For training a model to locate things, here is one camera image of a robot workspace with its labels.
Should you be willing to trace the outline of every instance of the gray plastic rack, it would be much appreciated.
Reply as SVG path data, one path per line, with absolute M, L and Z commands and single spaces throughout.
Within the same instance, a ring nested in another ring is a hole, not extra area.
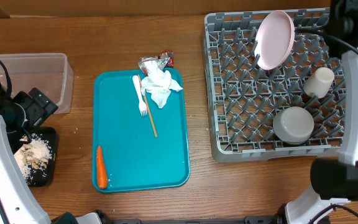
M 322 37 L 297 34 L 290 56 L 273 70 L 257 66 L 255 36 L 271 11 L 212 13 L 205 17 L 203 63 L 208 87 L 212 155 L 218 162 L 263 161 L 288 156 L 336 156 L 342 144 L 345 83 L 338 58 L 330 58 Z M 318 27 L 329 9 L 286 10 L 295 27 Z M 328 94 L 302 94 L 305 80 L 319 67 L 333 70 Z M 314 118 L 309 140 L 294 146 L 274 135 L 274 116 L 300 106 Z

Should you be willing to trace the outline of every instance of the carrot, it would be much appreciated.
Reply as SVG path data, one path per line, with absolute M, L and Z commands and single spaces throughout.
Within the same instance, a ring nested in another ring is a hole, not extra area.
M 102 147 L 96 151 L 96 171 L 98 173 L 98 186 L 100 189 L 107 187 L 107 172 L 104 166 Z

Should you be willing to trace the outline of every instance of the teal tray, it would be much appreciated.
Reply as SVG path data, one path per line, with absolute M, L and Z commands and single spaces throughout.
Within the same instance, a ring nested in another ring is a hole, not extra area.
M 180 86 L 180 73 L 167 68 Z M 172 91 L 159 109 L 146 93 L 158 138 L 149 116 L 141 116 L 132 76 L 141 70 L 105 72 L 94 83 L 92 183 L 104 193 L 178 187 L 190 176 L 185 97 Z M 96 150 L 102 147 L 108 187 L 96 180 Z

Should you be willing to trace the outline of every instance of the chopstick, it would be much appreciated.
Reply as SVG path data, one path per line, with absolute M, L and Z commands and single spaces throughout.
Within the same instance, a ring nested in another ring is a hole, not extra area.
M 140 79 L 140 75 L 137 75 L 137 77 L 139 78 L 140 87 L 142 87 L 142 80 Z M 150 118 L 150 122 L 152 123 L 154 136 L 157 138 L 157 131 L 155 130 L 154 121 L 153 121 L 152 113 L 150 112 L 149 103 L 147 102 L 146 94 L 144 95 L 144 101 L 146 102 L 147 112 L 149 112 L 149 118 Z

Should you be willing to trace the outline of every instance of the white fork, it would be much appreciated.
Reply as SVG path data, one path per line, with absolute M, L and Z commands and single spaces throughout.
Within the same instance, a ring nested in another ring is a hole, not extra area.
M 139 99 L 139 111 L 142 116 L 145 116 L 145 115 L 147 115 L 147 107 L 143 101 L 142 94 L 140 93 L 140 83 L 139 83 L 139 78 L 137 77 L 137 75 L 134 75 L 132 77 L 132 81 L 134 82 L 136 94 Z

